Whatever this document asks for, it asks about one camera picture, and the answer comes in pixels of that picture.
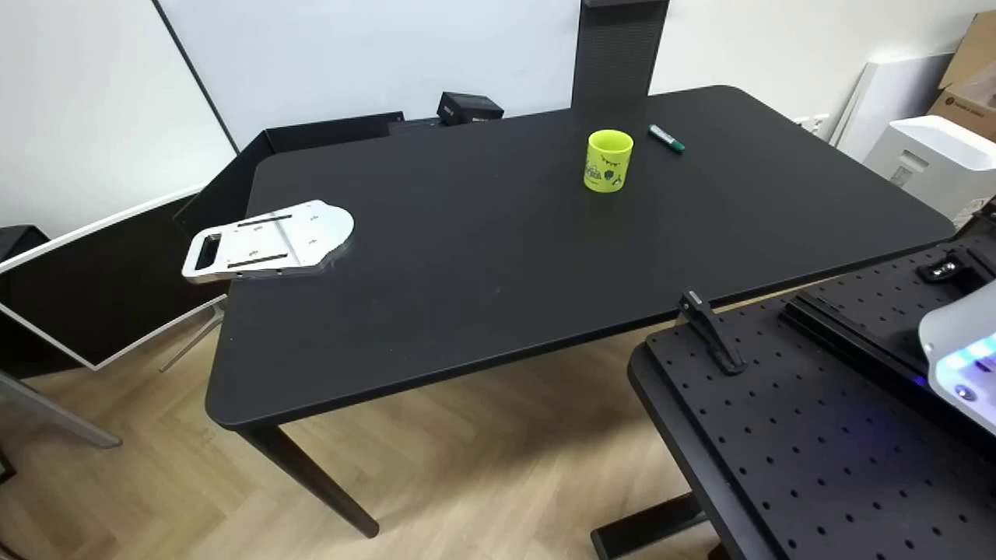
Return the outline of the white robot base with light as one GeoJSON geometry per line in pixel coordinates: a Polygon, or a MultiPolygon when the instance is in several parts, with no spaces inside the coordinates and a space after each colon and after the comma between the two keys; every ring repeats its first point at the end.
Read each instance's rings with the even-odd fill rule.
{"type": "Polygon", "coordinates": [[[996,436],[996,280],[918,322],[926,387],[996,436]]]}

